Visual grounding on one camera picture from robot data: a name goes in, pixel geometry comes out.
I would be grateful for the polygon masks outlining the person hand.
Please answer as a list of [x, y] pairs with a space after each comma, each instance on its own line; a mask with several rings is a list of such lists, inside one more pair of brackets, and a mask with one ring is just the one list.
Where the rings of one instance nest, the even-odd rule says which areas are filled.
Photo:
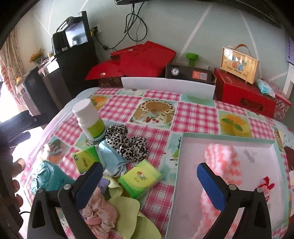
[[19, 158], [12, 164], [12, 186], [15, 193], [16, 202], [20, 208], [23, 205], [23, 198], [17, 193], [20, 189], [20, 184], [15, 177], [18, 176], [25, 169], [26, 164], [24, 159]]

